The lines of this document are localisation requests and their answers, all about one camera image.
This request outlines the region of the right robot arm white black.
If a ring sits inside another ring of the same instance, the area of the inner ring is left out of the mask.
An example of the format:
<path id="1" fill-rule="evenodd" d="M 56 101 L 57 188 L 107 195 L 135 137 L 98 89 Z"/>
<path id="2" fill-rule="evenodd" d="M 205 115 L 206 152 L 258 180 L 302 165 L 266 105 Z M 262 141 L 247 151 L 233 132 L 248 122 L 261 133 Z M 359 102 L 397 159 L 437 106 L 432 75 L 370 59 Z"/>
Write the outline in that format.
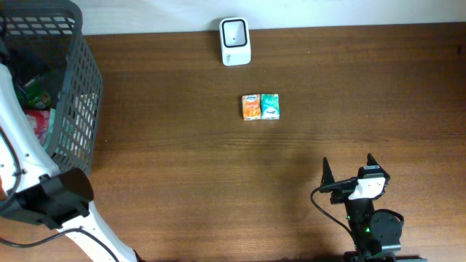
<path id="1" fill-rule="evenodd" d="M 339 224 L 350 235 L 354 252 L 346 252 L 344 261 L 423 261 L 419 256 L 397 256 L 401 250 L 404 217 L 393 210 L 375 209 L 374 201 L 382 197 L 390 181 L 390 175 L 375 158 L 367 155 L 367 163 L 355 177 L 336 181 L 329 162 L 323 159 L 323 175 L 320 186 L 310 195 L 312 204 L 325 216 Z M 330 203 L 343 204 L 347 224 L 338 221 L 321 208 L 314 195 L 329 193 Z"/>

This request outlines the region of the red purple snack package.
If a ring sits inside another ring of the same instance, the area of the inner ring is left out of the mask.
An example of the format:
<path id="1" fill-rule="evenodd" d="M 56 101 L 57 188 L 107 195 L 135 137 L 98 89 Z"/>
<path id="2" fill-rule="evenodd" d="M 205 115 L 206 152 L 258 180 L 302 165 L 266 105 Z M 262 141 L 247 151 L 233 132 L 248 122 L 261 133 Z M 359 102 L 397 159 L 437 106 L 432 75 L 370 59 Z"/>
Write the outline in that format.
<path id="1" fill-rule="evenodd" d="M 48 147 L 52 136 L 55 110 L 53 108 L 48 111 L 25 110 L 24 113 L 39 143 L 44 148 Z"/>

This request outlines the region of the green lid glass jar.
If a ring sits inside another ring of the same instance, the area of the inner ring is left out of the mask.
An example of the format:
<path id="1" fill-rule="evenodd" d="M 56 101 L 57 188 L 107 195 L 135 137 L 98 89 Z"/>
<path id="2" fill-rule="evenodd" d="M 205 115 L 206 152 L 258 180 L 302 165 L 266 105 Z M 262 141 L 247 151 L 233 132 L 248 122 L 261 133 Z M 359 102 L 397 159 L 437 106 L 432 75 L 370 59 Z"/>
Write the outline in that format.
<path id="1" fill-rule="evenodd" d="M 39 79 L 32 79 L 16 89 L 17 99 L 24 108 L 47 110 L 52 100 L 48 91 L 42 87 Z"/>

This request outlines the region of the teal tissue pack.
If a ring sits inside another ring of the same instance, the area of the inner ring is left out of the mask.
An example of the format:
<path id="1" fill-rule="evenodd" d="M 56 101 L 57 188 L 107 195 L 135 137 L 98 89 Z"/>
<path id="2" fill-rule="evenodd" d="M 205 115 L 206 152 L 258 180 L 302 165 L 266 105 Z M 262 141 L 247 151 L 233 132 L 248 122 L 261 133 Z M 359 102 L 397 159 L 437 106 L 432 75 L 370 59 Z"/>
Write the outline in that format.
<path id="1" fill-rule="evenodd" d="M 261 94 L 261 118 L 265 120 L 280 118 L 280 99 L 278 94 Z"/>

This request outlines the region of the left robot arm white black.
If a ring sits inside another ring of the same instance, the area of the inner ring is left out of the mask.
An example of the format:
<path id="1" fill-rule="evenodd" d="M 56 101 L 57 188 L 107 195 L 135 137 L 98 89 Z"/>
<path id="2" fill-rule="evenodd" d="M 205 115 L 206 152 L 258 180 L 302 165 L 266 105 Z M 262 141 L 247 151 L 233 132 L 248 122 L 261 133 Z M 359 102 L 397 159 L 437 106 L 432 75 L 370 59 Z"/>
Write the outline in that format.
<path id="1" fill-rule="evenodd" d="M 79 168 L 62 171 L 45 152 L 1 67 L 1 216 L 44 225 L 67 236 L 92 261 L 140 261 L 100 216 L 92 186 Z"/>

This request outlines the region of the orange tissue pack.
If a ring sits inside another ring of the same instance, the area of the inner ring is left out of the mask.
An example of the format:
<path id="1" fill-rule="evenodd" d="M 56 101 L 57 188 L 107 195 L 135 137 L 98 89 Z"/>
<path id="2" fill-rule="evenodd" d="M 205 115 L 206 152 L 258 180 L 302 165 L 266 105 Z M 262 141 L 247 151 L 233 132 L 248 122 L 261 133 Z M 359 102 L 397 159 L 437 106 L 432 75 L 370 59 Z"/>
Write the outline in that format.
<path id="1" fill-rule="evenodd" d="M 261 119 L 261 96 L 259 94 L 242 96 L 242 115 L 245 121 Z"/>

